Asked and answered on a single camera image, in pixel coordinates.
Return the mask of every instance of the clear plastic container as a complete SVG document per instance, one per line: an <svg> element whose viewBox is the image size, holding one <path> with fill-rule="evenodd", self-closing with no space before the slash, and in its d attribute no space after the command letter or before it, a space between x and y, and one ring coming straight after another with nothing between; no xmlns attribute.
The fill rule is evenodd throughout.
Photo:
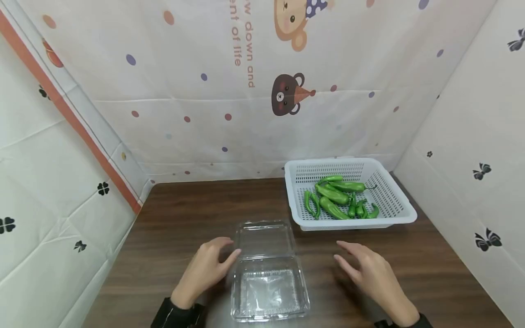
<svg viewBox="0 0 525 328"><path fill-rule="evenodd" d="M236 321L283 320L308 313L305 278L287 222L242 224L236 248L243 250L232 286L232 317Z"/></svg>

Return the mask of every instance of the wooden table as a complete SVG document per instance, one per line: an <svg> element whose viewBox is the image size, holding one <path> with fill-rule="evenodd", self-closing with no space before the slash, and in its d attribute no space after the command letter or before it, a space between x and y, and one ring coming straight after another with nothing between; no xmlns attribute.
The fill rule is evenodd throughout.
<svg viewBox="0 0 525 328"><path fill-rule="evenodd" d="M198 247L217 236L235 237L239 223L292 222L311 310L306 318L258 327L373 327L379 319L336 266L336 240L358 242L390 262L407 296L434 327L512 327L426 215L377 230L304 232L291 219L284 179L160 184L153 188L100 294L85 328L149 327ZM236 327L228 281L209 291L207 327ZM364 315L358 304L368 312Z"/></svg>

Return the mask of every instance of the cartoon bear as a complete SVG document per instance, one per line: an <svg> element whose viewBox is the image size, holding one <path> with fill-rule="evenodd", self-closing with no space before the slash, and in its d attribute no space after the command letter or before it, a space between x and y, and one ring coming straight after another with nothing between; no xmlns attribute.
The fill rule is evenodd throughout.
<svg viewBox="0 0 525 328"><path fill-rule="evenodd" d="M335 0L275 0L275 31L279 39L292 42L295 51L306 46L306 22L321 10L334 6Z"/></svg>
<svg viewBox="0 0 525 328"><path fill-rule="evenodd" d="M305 76L303 73L297 73L294 76L281 74L275 79L274 87L271 90L271 108L275 115L295 115L301 109L300 102L304 98L315 96L315 90L308 91L302 88L304 83Z"/></svg>

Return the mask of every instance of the person's right hand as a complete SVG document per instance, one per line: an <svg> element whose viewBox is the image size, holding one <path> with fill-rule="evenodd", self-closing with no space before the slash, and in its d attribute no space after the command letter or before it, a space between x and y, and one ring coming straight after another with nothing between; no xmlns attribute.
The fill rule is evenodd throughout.
<svg viewBox="0 0 525 328"><path fill-rule="evenodd" d="M419 312L401 289L390 264L379 254L361 244L338 241L342 249L354 255L360 270L352 267L339 255L334 255L339 266L350 279L370 296L399 327L409 327L419 320Z"/></svg>

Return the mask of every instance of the black bow print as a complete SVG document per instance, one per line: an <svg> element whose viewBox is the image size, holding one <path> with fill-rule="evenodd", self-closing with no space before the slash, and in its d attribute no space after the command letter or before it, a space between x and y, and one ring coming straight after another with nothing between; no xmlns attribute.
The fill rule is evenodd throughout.
<svg viewBox="0 0 525 328"><path fill-rule="evenodd" d="M109 185L105 182L99 183L97 189L99 190L99 194L102 196L107 195L109 193Z"/></svg>
<svg viewBox="0 0 525 328"><path fill-rule="evenodd" d="M5 231L11 232L16 227L15 219L11 219L10 217L6 217L5 219L0 219L0 235L3 234Z"/></svg>
<svg viewBox="0 0 525 328"><path fill-rule="evenodd" d="M501 238L494 232L490 231L488 228L486 231L487 240L478 234L474 235L476 235L476 246L481 248L481 250L484 252L486 252L490 246L500 247L503 245L501 243Z"/></svg>
<svg viewBox="0 0 525 328"><path fill-rule="evenodd" d="M75 244L75 248L73 248L73 249L77 249L78 248L78 252L80 253L80 252L82 252L83 250L86 249L86 246L87 246L86 244L82 244L82 240L79 240L79 241L77 241L77 243Z"/></svg>
<svg viewBox="0 0 525 328"><path fill-rule="evenodd" d="M483 176L486 173L489 173L490 171L492 171L492 169L490 168L490 165L488 164L479 163L479 168L481 169L481 172L477 170L472 170L472 172L474 172L474 179L476 180L483 180Z"/></svg>
<svg viewBox="0 0 525 328"><path fill-rule="evenodd" d="M519 40L515 40L515 41L507 43L507 46L509 46L510 52L518 51L523 46L523 42L525 42L525 28L522 28L521 30L519 30L518 35L520 36Z"/></svg>

